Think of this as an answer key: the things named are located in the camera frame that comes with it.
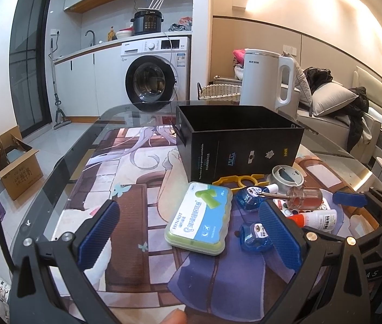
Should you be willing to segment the left hand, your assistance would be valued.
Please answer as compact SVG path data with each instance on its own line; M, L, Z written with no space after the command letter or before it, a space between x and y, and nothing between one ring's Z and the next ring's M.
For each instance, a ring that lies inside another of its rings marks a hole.
M187 324L187 315L184 311L175 309L160 324Z

